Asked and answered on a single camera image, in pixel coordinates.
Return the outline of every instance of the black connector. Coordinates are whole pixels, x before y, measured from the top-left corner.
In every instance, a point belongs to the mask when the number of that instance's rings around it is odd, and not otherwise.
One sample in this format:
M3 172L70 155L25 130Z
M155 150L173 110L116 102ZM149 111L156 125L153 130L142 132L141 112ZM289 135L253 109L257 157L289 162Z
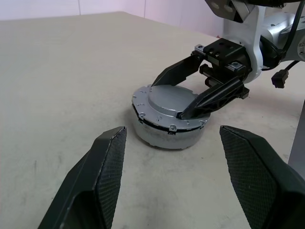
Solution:
M277 72L276 74L274 74L274 76L272 76L271 80L272 80L272 84L276 87L276 88L284 88L284 84L286 79L288 78L288 70L287 69L282 69L279 72Z

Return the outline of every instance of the bolt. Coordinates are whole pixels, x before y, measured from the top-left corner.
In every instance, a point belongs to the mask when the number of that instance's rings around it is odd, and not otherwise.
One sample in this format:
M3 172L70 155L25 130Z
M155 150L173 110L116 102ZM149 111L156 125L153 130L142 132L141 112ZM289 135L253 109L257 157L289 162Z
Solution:
M143 113L143 112L139 113L140 118L143 118L144 116L145 116L145 113Z
M228 5L224 5L224 8L226 11L228 11L229 13L232 13L233 12L233 9L232 7L228 6Z
M216 9L219 9L219 5L212 1L212 6Z
M170 125L171 130L175 130L177 127L175 125Z

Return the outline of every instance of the white wall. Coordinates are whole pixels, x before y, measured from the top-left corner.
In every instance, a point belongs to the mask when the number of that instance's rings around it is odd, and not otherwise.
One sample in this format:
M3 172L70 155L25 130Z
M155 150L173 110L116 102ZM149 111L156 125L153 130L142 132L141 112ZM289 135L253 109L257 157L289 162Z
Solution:
M222 34L223 20L204 0L0 0L0 20L125 11L151 20Z
M79 15L78 0L0 0L0 20Z

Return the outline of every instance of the black cable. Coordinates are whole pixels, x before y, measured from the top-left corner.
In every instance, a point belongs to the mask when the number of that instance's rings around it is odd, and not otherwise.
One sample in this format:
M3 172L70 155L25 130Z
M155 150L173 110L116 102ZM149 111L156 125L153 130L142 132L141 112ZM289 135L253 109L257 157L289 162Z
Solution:
M279 55L280 50L275 46L275 44L273 44L267 38L265 38L264 36L261 35L260 41L262 42L262 44L269 45L276 52L276 54Z
M290 70L293 66L295 66L299 61L293 61L290 65L288 65L285 70Z
M269 71L269 70L272 70L274 68L263 68L262 71Z
M296 33L296 29L299 25L299 22L300 22L300 18L301 18L301 15L302 15L302 11L303 11L303 8L304 8L304 5L305 5L305 1L301 1L300 4L299 4L299 7L297 8L297 11L296 11L296 14L295 14L295 19L294 19L294 23L292 24L292 27L291 27L291 30L290 30L290 33L288 35L288 39L286 41L286 44L283 48L283 53L286 54L286 52L288 51L291 43L292 43L292 40L294 39L294 36L295 36L295 33Z

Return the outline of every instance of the tabletop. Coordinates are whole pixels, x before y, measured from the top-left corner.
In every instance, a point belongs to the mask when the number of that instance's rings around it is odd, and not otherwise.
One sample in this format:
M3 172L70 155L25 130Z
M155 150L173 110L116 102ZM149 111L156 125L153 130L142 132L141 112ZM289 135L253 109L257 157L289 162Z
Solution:
M136 89L195 45L215 40L123 12L0 22L1 228L37 228L94 139L123 125L128 133L112 228L250 228L219 127L265 137L287 162L305 98L303 63L290 71L285 89L271 83L278 70L249 83L249 97L212 113L203 137L188 149L151 147L130 121ZM195 73L181 85L200 93L204 81Z

